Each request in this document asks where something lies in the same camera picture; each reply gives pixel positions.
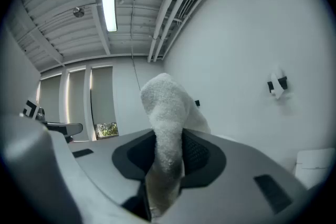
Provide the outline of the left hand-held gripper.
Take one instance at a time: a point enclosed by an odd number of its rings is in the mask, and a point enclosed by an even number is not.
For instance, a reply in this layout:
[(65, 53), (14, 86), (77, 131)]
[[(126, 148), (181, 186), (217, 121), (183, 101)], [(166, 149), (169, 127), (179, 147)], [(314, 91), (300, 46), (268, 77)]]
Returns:
[(37, 103), (30, 100), (27, 100), (20, 115), (39, 121), (50, 131), (56, 131), (63, 134), (67, 143), (73, 142), (72, 136), (77, 135), (83, 131), (83, 125), (81, 123), (48, 122), (45, 118), (44, 109)]

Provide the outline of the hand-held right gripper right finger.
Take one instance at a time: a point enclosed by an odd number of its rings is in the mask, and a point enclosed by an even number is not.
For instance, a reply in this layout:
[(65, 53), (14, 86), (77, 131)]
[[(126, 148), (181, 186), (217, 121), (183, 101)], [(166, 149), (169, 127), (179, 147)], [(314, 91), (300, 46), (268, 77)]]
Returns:
[(193, 130), (183, 135), (205, 157), (200, 168), (188, 165), (160, 224), (286, 224), (302, 208), (306, 188), (259, 150)]

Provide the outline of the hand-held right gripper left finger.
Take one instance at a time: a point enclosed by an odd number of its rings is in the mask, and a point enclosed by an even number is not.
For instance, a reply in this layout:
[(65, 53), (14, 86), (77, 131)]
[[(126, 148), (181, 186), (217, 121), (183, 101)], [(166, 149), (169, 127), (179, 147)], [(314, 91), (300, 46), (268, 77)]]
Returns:
[(156, 136), (147, 129), (69, 145), (76, 161), (104, 195), (134, 216), (150, 221), (145, 177), (154, 161)]

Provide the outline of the white terry cloth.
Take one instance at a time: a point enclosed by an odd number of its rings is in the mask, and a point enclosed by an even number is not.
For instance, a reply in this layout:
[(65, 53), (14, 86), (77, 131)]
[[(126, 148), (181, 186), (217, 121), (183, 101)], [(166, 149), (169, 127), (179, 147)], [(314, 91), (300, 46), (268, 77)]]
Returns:
[(156, 221), (177, 199), (185, 175), (183, 129), (204, 133), (211, 130), (195, 101), (167, 73), (142, 87), (141, 101), (156, 136), (154, 161), (145, 177), (151, 218)]

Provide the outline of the glass window pane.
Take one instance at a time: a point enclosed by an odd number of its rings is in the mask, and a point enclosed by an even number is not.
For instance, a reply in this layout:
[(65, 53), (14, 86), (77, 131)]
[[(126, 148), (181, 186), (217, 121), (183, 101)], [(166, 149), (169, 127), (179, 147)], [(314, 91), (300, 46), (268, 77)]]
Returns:
[(109, 138), (119, 135), (116, 122), (95, 124), (94, 131), (96, 139)]

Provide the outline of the grey roller blind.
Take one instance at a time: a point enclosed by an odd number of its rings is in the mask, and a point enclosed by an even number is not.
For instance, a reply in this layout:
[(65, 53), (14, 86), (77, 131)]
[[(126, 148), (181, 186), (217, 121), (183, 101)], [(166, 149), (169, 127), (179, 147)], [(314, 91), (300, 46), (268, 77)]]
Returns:
[(44, 79), (40, 82), (39, 104), (45, 111), (48, 122), (60, 122), (59, 95), (61, 75)]
[(91, 108), (94, 124), (109, 124), (116, 121), (112, 80), (112, 67), (91, 71)]
[(85, 71), (80, 70), (69, 74), (68, 78), (68, 120), (69, 123), (85, 124), (83, 86)]

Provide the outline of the white lidded bin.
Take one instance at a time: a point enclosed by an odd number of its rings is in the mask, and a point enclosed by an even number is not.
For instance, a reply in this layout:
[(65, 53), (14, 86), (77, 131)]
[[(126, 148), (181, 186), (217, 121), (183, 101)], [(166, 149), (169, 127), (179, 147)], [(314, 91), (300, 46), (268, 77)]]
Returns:
[(327, 178), (335, 157), (336, 150), (334, 148), (299, 151), (296, 160), (295, 177), (307, 189), (310, 189)]

